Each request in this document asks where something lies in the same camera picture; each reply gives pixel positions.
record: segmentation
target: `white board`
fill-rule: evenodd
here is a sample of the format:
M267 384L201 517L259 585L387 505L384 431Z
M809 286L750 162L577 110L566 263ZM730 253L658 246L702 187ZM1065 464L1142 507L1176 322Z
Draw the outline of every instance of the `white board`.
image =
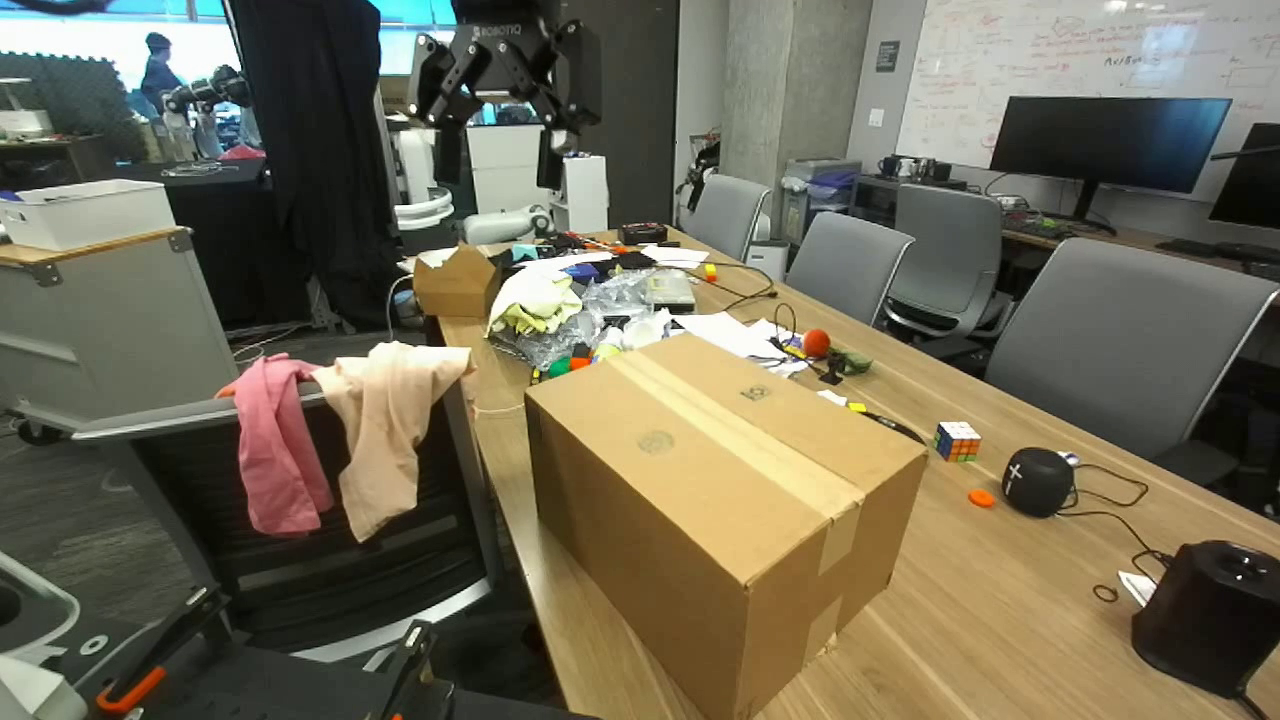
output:
M1280 0L929 0L899 153L988 168L1007 96L1232 96L1232 153L1280 121Z

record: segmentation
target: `chair wheel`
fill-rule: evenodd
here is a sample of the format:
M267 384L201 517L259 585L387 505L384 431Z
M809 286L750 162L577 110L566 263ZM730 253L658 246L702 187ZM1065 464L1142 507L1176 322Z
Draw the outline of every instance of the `chair wheel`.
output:
M63 431L49 429L49 425L34 425L34 421L21 421L17 425L17 439L34 442L34 448L49 448L49 442L60 442L68 439Z

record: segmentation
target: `person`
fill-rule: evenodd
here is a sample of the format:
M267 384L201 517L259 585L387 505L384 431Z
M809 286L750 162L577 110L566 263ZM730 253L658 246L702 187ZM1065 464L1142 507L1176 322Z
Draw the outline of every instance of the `person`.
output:
M165 110L165 96L172 86L179 86L183 78L168 69L168 57L172 57L172 39L162 35L162 30L149 30L149 70L143 70L143 82L142 82L142 96L158 109L158 114Z

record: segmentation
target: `pink towel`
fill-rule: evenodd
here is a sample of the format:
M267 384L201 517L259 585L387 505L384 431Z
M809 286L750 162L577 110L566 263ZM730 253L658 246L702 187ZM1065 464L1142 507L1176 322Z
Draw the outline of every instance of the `pink towel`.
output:
M266 534L318 533L319 510L331 507L331 489L295 401L301 374L307 374L307 365L266 355L233 384L248 523Z
M351 464L339 472L351 534L364 544L415 507L415 442L433 405L471 368L469 349L375 345L369 360L318 368L323 401L347 431Z

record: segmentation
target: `pink cloth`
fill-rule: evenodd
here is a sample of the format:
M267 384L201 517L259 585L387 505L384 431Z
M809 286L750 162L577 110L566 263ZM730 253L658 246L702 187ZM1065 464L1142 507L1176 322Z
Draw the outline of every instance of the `pink cloth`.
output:
M266 355L233 384L248 523L266 534L318 533L319 510L331 507L331 489L295 401L301 374L307 374L307 365Z

